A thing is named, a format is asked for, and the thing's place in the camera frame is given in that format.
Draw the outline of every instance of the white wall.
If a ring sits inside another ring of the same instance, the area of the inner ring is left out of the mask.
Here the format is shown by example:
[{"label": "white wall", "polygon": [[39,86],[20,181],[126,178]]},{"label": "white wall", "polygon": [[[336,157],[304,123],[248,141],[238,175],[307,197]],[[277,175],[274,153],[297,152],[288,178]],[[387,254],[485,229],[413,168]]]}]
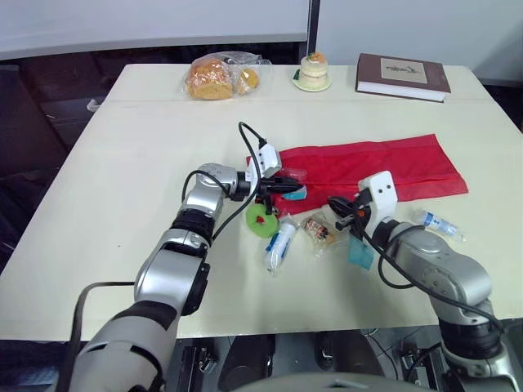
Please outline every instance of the white wall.
[{"label": "white wall", "polygon": [[74,51],[306,41],[308,0],[1,0],[0,60]]},{"label": "white wall", "polygon": [[522,82],[523,1],[321,0],[316,50],[333,65],[353,65],[367,52]]}]

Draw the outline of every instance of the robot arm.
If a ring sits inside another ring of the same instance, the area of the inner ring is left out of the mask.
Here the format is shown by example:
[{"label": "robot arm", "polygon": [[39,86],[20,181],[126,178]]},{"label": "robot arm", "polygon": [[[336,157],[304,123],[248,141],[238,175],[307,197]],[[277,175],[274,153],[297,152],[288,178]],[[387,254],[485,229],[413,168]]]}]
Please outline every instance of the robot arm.
[{"label": "robot arm", "polygon": [[[392,219],[397,196],[390,172],[368,177],[359,187],[350,214],[340,208],[340,198],[329,200],[333,210],[344,218],[338,228],[352,225],[353,233],[368,245],[387,249],[393,266],[429,294],[440,323],[445,359],[463,383],[467,379],[506,377],[518,391],[507,348],[500,341],[493,317],[442,301],[457,301],[492,315],[488,299],[492,282],[485,269],[471,257],[453,251],[438,235],[408,229],[410,223]],[[358,233],[362,229],[366,235]]]},{"label": "robot arm", "polygon": [[[260,140],[257,154],[248,144],[242,127]],[[116,314],[85,345],[75,360],[72,374],[60,373],[57,391],[163,388],[180,317],[199,308],[207,286],[210,266],[205,258],[223,199],[243,201],[253,197],[260,189],[258,183],[269,192],[272,189],[279,193],[301,187],[292,179],[284,181],[282,187],[278,179],[271,178],[281,168],[278,152],[246,124],[240,123],[239,129],[257,164],[251,159],[247,172],[215,163],[199,169],[196,184],[184,197],[176,219],[137,275],[134,305]]]}]

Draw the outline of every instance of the bread loaf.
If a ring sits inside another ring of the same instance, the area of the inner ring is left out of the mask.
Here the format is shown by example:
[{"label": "bread loaf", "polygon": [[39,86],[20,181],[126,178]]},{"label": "bread loaf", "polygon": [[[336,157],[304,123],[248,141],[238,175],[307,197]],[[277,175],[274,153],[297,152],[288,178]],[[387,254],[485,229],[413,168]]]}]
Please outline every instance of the bread loaf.
[{"label": "bread loaf", "polygon": [[241,96],[247,94],[259,83],[259,78],[254,69],[246,68],[239,71],[238,82],[236,83],[236,91]]},{"label": "bread loaf", "polygon": [[218,59],[198,59],[190,66],[186,88],[193,98],[225,100],[232,97],[229,66]]}]

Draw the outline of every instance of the brown book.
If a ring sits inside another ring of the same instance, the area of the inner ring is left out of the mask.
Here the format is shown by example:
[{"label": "brown book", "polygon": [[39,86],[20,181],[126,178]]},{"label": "brown book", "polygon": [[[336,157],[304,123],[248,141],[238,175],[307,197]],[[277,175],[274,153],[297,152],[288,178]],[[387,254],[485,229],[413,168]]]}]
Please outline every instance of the brown book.
[{"label": "brown book", "polygon": [[362,53],[356,91],[443,102],[450,86],[440,63]]}]

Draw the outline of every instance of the red cloth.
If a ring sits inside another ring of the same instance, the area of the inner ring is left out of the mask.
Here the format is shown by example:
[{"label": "red cloth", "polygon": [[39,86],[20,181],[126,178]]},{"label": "red cloth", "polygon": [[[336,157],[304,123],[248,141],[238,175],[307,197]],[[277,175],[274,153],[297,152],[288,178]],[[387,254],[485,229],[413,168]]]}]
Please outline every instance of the red cloth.
[{"label": "red cloth", "polygon": [[468,192],[465,181],[441,148],[435,135],[383,142],[280,151],[283,168],[306,171],[305,200],[275,196],[281,213],[297,214],[327,203],[329,196],[354,198],[358,181],[377,172],[392,174],[398,199],[439,198]]}]

